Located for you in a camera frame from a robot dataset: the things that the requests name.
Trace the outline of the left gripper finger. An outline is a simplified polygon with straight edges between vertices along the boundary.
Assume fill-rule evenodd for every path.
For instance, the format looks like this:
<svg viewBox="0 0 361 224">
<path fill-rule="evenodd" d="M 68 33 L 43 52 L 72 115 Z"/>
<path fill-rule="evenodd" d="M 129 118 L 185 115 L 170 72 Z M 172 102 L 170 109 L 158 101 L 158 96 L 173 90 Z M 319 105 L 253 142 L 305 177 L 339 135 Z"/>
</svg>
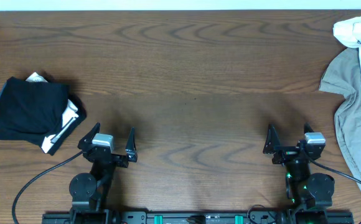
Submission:
<svg viewBox="0 0 361 224">
<path fill-rule="evenodd" d="M 94 127 L 78 142 L 79 150 L 89 150 L 91 148 L 92 140 L 96 134 L 100 132 L 100 123 L 96 123 Z"/>
<path fill-rule="evenodd" d="M 125 151 L 126 151 L 126 156 L 130 162 L 138 161 L 138 153 L 137 153 L 137 149 L 136 149 L 135 128 L 134 127 L 132 127 L 130 130 Z"/>
</svg>

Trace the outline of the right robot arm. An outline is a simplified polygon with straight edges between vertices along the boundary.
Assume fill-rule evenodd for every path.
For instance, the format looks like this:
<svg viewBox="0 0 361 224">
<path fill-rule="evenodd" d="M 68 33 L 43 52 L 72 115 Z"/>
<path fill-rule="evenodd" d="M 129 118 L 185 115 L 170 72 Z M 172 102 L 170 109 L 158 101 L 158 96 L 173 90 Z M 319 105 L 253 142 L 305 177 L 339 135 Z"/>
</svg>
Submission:
<svg viewBox="0 0 361 224">
<path fill-rule="evenodd" d="M 304 138 L 295 146 L 280 143 L 275 127 L 270 124 L 263 148 L 273 156 L 272 163 L 286 168 L 286 196 L 293 207 L 277 212 L 275 223 L 327 223 L 326 208 L 332 206 L 335 189 L 333 177 L 312 173 L 310 163 L 320 158 L 326 140 L 322 133 L 304 125 Z"/>
</svg>

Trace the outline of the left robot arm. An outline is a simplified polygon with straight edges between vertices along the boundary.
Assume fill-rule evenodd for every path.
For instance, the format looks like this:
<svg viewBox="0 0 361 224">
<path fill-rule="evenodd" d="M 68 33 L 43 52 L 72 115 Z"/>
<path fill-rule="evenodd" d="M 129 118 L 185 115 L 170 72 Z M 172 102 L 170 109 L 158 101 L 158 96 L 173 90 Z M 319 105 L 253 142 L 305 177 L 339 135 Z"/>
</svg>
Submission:
<svg viewBox="0 0 361 224">
<path fill-rule="evenodd" d="M 69 184 L 72 196 L 70 223 L 121 223 L 121 215 L 106 208 L 108 193 L 117 167 L 138 161 L 135 129 L 131 128 L 125 155 L 114 153 L 114 137 L 100 133 L 100 123 L 78 143 L 82 156 L 92 163 L 91 171 L 76 175 Z"/>
</svg>

